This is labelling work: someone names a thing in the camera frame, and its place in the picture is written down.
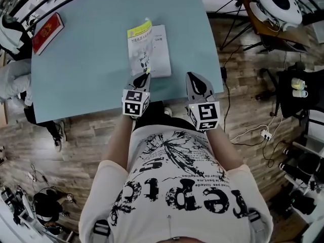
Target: yellow label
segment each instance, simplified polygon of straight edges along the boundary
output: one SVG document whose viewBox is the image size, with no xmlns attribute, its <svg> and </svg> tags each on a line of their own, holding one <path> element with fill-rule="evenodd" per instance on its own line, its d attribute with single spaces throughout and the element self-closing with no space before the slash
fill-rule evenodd
<svg viewBox="0 0 324 243">
<path fill-rule="evenodd" d="M 127 38 L 131 38 L 137 35 L 141 35 L 142 33 L 146 32 L 152 26 L 151 21 L 146 21 L 140 26 L 137 26 L 133 29 L 127 30 Z"/>
</svg>

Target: white t-shirt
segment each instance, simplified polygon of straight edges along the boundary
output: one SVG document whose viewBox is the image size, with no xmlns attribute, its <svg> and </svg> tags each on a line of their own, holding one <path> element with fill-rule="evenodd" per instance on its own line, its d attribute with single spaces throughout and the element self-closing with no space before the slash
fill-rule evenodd
<svg viewBox="0 0 324 243">
<path fill-rule="evenodd" d="M 108 220 L 109 243 L 155 243 L 173 237 L 203 242 L 253 242 L 248 209 L 261 215 L 265 241 L 272 217 L 246 165 L 225 171 L 205 134 L 168 126 L 132 133 L 128 171 L 100 163 L 79 233 L 93 242 L 97 220 Z"/>
</svg>

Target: chair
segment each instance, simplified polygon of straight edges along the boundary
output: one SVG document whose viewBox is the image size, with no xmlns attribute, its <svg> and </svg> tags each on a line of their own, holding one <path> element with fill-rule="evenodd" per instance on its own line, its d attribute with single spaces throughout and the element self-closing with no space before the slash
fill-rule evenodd
<svg viewBox="0 0 324 243">
<path fill-rule="evenodd" d="M 324 158 L 324 88 L 320 95 L 320 101 L 309 110 L 303 143 L 293 142 L 293 145 Z"/>
<path fill-rule="evenodd" d="M 284 118 L 290 116 L 297 116 L 296 114 L 301 110 L 320 110 L 323 108 L 324 93 L 324 70 L 317 72 L 298 71 L 295 68 L 300 68 L 300 63 L 295 67 L 290 67 L 288 70 L 277 72 L 279 82 L 271 74 L 268 69 L 261 69 L 261 73 L 267 72 L 271 81 L 274 84 L 275 91 L 265 91 L 256 96 L 257 100 L 269 99 L 271 96 L 276 96 L 275 112 L 270 113 L 271 116 L 277 116 L 279 106 L 281 106 L 282 115 Z M 293 88 L 291 87 L 292 78 L 300 78 L 304 80 L 307 87 L 305 90 L 308 92 L 306 98 L 298 98 L 292 95 Z"/>
<path fill-rule="evenodd" d="M 6 51 L 15 61 L 22 60 L 22 59 L 30 59 L 32 55 L 32 42 L 31 38 L 29 37 L 27 31 L 24 29 L 21 23 L 17 21 L 13 21 L 11 18 L 7 16 L 2 17 L 2 22 L 0 23 L 4 28 L 17 30 L 22 32 L 20 40 L 24 43 L 22 47 L 18 48 L 19 53 L 15 54 L 11 50 L 4 48 L 1 45 L 0 40 L 0 48 Z"/>
<path fill-rule="evenodd" d="M 281 38 L 270 37 L 265 35 L 260 35 L 260 38 L 261 41 L 259 43 L 251 45 L 245 48 L 243 51 L 247 51 L 254 47 L 263 45 L 265 49 L 261 50 L 260 53 L 266 51 L 273 51 L 273 50 L 291 51 L 291 52 L 300 52 L 300 53 L 307 52 L 306 48 L 299 43 L 293 43 Z"/>
</svg>

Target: white cup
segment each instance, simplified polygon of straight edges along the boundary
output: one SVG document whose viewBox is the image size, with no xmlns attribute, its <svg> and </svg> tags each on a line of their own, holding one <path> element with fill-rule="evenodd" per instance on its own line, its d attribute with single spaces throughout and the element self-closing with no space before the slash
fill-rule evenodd
<svg viewBox="0 0 324 243">
<path fill-rule="evenodd" d="M 308 96 L 308 92 L 305 90 L 293 90 L 293 96 L 306 98 Z"/>
<path fill-rule="evenodd" d="M 292 78 L 292 88 L 296 90 L 304 90 L 305 81 L 299 78 Z"/>
</svg>

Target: black cable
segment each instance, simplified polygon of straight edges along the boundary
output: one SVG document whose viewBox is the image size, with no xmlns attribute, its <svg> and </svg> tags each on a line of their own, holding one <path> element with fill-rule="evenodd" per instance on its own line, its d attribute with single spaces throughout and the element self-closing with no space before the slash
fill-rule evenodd
<svg viewBox="0 0 324 243">
<path fill-rule="evenodd" d="M 230 99 L 230 93 L 229 93 L 229 88 L 228 88 L 228 85 L 227 85 L 227 82 L 225 79 L 224 80 L 224 84 L 227 88 L 227 92 L 228 92 L 228 108 L 227 108 L 227 112 L 225 114 L 225 117 L 224 117 L 224 132 L 226 131 L 226 118 L 227 118 L 227 115 L 228 115 L 228 112 L 229 112 L 229 109 L 231 107 L 231 99 Z"/>
<path fill-rule="evenodd" d="M 250 144 L 245 144 L 245 143 L 232 143 L 232 144 L 233 144 L 233 145 L 244 145 L 244 146 L 254 147 L 254 146 L 256 146 L 256 145 L 260 145 L 260 144 L 262 144 L 262 143 L 263 143 L 263 141 L 261 141 L 261 142 L 258 142 L 258 143 L 256 143 L 256 144 L 253 144 L 253 145 L 250 145 Z"/>
<path fill-rule="evenodd" d="M 275 152 L 275 149 L 278 147 L 278 145 L 279 145 L 280 143 L 284 143 L 284 144 L 288 144 L 288 143 L 285 142 L 285 141 L 283 141 L 283 140 L 280 140 L 280 141 L 276 144 L 276 146 L 274 147 L 273 152 L 272 152 L 270 158 L 266 158 L 265 155 L 264 155 L 264 148 L 266 147 L 267 143 L 268 143 L 268 140 L 267 140 L 267 142 L 265 143 L 264 147 L 262 148 L 262 155 L 263 155 L 263 158 L 264 158 L 265 160 L 268 161 L 267 166 L 268 166 L 269 168 L 272 168 L 273 165 L 274 165 L 274 160 L 272 159 L 272 156 L 273 156 L 273 154 L 274 154 L 274 152 Z"/>
<path fill-rule="evenodd" d="M 238 48 L 237 48 L 234 52 L 232 52 L 232 54 L 231 54 L 231 55 L 229 56 L 229 58 L 226 60 L 226 62 L 225 62 L 225 64 L 224 64 L 224 67 L 222 68 L 222 69 L 224 69 L 224 72 L 225 72 L 225 75 L 226 75 L 226 77 L 223 77 L 223 81 L 224 81 L 224 84 L 225 84 L 225 86 L 226 86 L 227 93 L 228 93 L 228 108 L 227 108 L 226 114 L 225 114 L 225 116 L 224 116 L 224 132 L 226 132 L 226 118 L 227 118 L 227 115 L 228 115 L 229 109 L 230 109 L 230 107 L 231 107 L 230 92 L 229 92 L 229 88 L 228 88 L 228 85 L 227 85 L 227 82 L 226 82 L 226 80 L 227 80 L 227 73 L 226 73 L 226 68 L 225 68 L 225 66 L 226 66 L 226 63 L 231 59 L 231 57 L 233 56 L 233 54 L 234 54 L 235 52 L 237 52 L 237 51 L 240 49 L 240 47 L 248 47 L 248 46 L 252 46 L 252 45 L 254 45 L 254 44 L 251 44 L 251 45 L 240 45 L 240 46 L 238 46 Z"/>
<path fill-rule="evenodd" d="M 48 186 L 50 186 L 48 180 L 46 179 L 46 177 L 38 170 L 36 170 L 35 166 L 33 163 L 30 164 L 30 167 L 32 169 L 32 173 L 31 173 L 31 176 L 32 176 L 32 183 L 31 183 L 31 186 L 34 190 L 34 192 L 36 192 L 35 188 L 34 188 L 34 180 L 35 182 L 41 182 L 41 183 L 47 183 Z M 40 173 L 40 175 L 42 176 L 42 181 L 40 181 L 38 178 L 37 178 L 37 173 Z"/>
</svg>

